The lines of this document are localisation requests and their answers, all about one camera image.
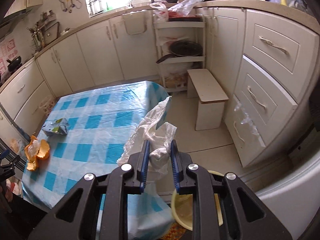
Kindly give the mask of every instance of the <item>stool leg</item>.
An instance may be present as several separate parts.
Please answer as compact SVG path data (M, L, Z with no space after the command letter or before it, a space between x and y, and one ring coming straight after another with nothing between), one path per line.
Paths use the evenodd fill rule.
M188 75L188 88L187 88L187 98L197 98L198 97L198 93L197 90L195 88L195 86L193 85L190 76Z
M218 128L221 124L224 102L201 104L198 103L196 131Z

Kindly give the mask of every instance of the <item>orange patterned rug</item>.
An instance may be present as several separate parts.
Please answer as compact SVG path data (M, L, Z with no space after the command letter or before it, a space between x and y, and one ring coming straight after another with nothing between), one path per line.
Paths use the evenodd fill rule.
M186 232L186 229L184 227L174 222L171 225L169 232L165 236L163 236L161 239L162 240L179 240L184 235L185 232Z

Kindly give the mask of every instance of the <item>blue and white tablecloth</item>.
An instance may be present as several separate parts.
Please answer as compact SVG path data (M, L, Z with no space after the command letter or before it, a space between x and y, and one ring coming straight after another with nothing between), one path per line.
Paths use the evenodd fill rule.
M65 117L69 132L51 137L39 133L38 139L50 144L51 157L40 161L37 171L24 171L24 198L48 211L86 173L110 173L136 126L167 96L163 87L144 81L62 97L45 123ZM131 239L159 238L171 222L171 210L156 194L154 184L142 195L129 195Z

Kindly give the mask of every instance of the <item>wooden bench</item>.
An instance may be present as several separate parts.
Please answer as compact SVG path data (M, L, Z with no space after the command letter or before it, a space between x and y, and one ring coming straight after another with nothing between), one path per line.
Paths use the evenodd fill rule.
M228 96L207 69L188 70L188 98L199 97L196 130L218 128Z

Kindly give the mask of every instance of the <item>metal pivot bolt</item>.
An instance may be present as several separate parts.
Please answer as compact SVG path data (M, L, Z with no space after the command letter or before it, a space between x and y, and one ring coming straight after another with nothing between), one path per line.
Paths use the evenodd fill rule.
M232 172L229 172L227 173L226 177L227 179L234 180L236 178L236 175Z
M85 180L92 180L94 178L94 175L92 173L87 173L85 176L84 176L84 179Z
M129 171L131 169L132 169L132 166L129 163L123 164L121 166L121 170L123 170L123 171Z
M188 165L188 169L192 170L192 171L195 171L198 168L199 168L199 166L197 164L195 164L195 163L191 163L191 164Z

